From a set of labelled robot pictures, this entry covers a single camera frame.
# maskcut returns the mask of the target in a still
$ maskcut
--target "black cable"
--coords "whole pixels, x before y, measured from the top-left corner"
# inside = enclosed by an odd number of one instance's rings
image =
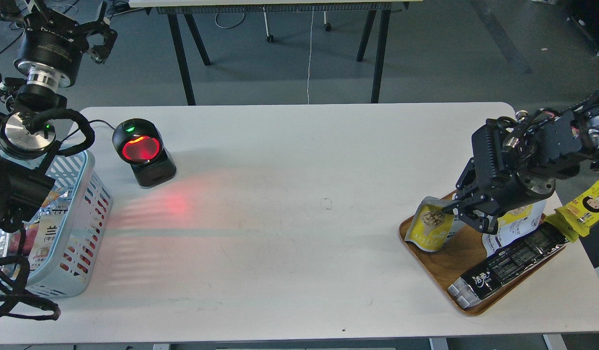
[[[19,39],[20,39],[20,38],[23,36],[23,33],[25,33],[25,32],[21,32],[21,33],[19,34],[19,36],[17,36],[17,38],[15,38],[15,40],[14,40],[13,42],[11,42],[10,44],[8,44],[8,46],[4,47],[4,49],[0,51],[0,55],[1,55],[2,53],[4,53],[4,52],[5,52],[7,49],[9,49],[9,48],[10,48],[12,45],[14,45],[14,44],[15,44],[15,42],[17,42],[17,40],[19,40]]]
[[[64,11],[62,14],[66,14],[68,13],[68,11],[70,11],[70,9],[72,9],[73,7],[75,7],[75,5],[79,2],[79,0],[76,0],[75,2],[73,2],[72,4],[70,4],[70,6],[68,7],[68,9],[66,9],[66,11]]]
[[[103,122],[105,123],[107,126],[109,126],[112,130],[115,130],[115,128],[113,126],[111,126],[111,124],[109,124],[108,122],[101,120],[101,119],[95,119],[95,120],[90,120],[90,124],[92,123],[99,123],[99,122]],[[62,140],[62,142],[66,141],[66,139],[68,139],[69,137],[72,137],[72,135],[75,135],[75,133],[77,133],[77,131],[79,131],[79,128],[75,129],[75,131],[73,131],[72,133],[68,134],[67,137],[64,137],[64,139]]]

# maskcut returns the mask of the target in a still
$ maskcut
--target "desk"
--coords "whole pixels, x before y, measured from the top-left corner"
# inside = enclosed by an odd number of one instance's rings
[[[153,121],[177,176],[139,188],[111,130],[94,124],[95,171],[114,206],[90,285],[58,299],[55,322],[2,317],[0,344],[599,331],[599,279],[580,243],[469,317],[399,239],[399,224],[423,197],[452,191],[472,132],[485,118],[513,115],[506,104],[83,114],[114,125]]]
[[[403,2],[406,8],[409,2],[410,1]],[[211,61],[208,58],[204,42],[202,42],[200,32],[193,19],[192,14],[194,13],[368,11],[356,56],[356,60],[362,62],[362,60],[364,60],[364,53],[366,53],[368,38],[370,37],[373,28],[373,22],[375,21],[375,15],[377,10],[381,10],[379,34],[377,37],[377,53],[375,57],[375,71],[373,73],[373,89],[371,91],[371,103],[376,104],[379,102],[383,62],[386,54],[386,41],[388,40],[388,26],[390,24],[390,12],[393,7],[393,2],[383,2],[379,0],[360,0],[357,2],[315,0],[309,3],[302,2],[297,4],[297,0],[260,0],[258,2],[255,2],[255,0],[130,0],[129,4],[131,7],[157,7],[157,11],[160,14],[168,15],[176,58],[179,64],[179,70],[181,71],[183,89],[189,106],[195,105],[195,98],[193,96],[191,77],[189,76],[188,63],[176,14],[184,14],[189,31],[192,34],[195,45],[202,58],[202,63],[205,66],[210,66]]]

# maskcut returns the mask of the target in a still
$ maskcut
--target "yellow snack bag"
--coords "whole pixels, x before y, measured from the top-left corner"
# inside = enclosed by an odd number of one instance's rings
[[[425,197],[416,210],[406,242],[412,242],[425,252],[437,252],[463,227],[464,223],[455,215],[442,213],[442,208],[452,201]]]
[[[557,208],[556,212],[574,232],[582,237],[588,236],[591,226],[599,221],[599,181],[573,201]]]

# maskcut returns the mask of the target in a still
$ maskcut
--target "table leg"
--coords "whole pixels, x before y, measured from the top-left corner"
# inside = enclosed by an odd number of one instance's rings
[[[362,32],[362,41],[359,42],[358,55],[355,57],[355,60],[358,62],[362,62],[364,59],[368,38],[371,36],[371,29],[373,28],[373,22],[375,21],[375,14],[377,14],[376,10],[370,10],[366,16],[366,23],[364,23],[364,31]]]
[[[448,343],[445,337],[432,337],[428,339],[431,350],[448,350]]]
[[[193,97],[193,87],[191,86],[191,78],[189,77],[189,68],[187,59],[185,58],[185,48],[182,44],[181,29],[175,14],[168,14],[168,23],[170,24],[170,32],[172,33],[172,41],[174,50],[176,51],[176,59],[179,61],[179,70],[181,71],[181,79],[185,97],[189,106],[195,106],[195,98]]]
[[[211,61],[208,59],[208,54],[206,53],[206,48],[204,48],[204,43],[202,42],[202,37],[200,37],[200,32],[198,31],[198,27],[195,25],[195,20],[193,19],[192,14],[184,14],[185,21],[189,27],[189,31],[191,31],[191,36],[193,37],[193,41],[195,41],[195,46],[198,48],[198,52],[200,53],[200,57],[202,58],[202,63],[204,66],[211,66]]]
[[[377,39],[377,57],[375,58],[375,74],[373,75],[373,93],[371,95],[371,104],[377,104],[379,102],[381,75],[383,73],[383,60],[386,56],[386,41],[388,40],[389,24],[390,10],[382,10],[381,22],[379,23],[379,37]]]

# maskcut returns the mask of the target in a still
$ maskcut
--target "floor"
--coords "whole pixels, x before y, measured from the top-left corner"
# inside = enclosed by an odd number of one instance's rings
[[[46,0],[51,6],[74,0]],[[93,20],[97,1],[82,1],[68,13],[79,22]],[[247,13],[233,29],[220,29],[215,15],[195,19],[213,62],[200,61],[179,16],[190,60],[195,99],[200,105],[358,104],[370,101],[377,22],[364,62],[355,55],[366,13],[270,13],[275,43],[266,41],[262,14]],[[561,6],[531,0],[425,0],[393,13],[381,86],[382,103],[503,101],[516,110],[563,108],[599,88],[599,57],[566,20]],[[239,22],[223,14],[222,26]],[[111,27],[119,38],[103,66],[84,57],[77,83],[62,90],[68,106],[186,104],[166,16],[155,11],[120,14]],[[0,51],[20,31],[0,22]],[[4,77],[19,77],[12,65],[20,42],[0,55]],[[559,184],[569,201],[599,176],[583,168],[578,179]],[[599,350],[599,334],[564,334],[570,350]],[[270,348],[281,344],[251,344]],[[451,350],[545,349],[538,334],[453,338]],[[80,344],[80,350],[150,349],[151,344]],[[373,348],[371,344],[302,344],[300,348]],[[230,344],[245,348],[246,344]],[[380,348],[428,349],[427,339],[405,339]],[[0,346],[22,350],[25,346]],[[71,349],[72,345],[32,346],[32,350]],[[200,349],[182,344],[177,349]]]

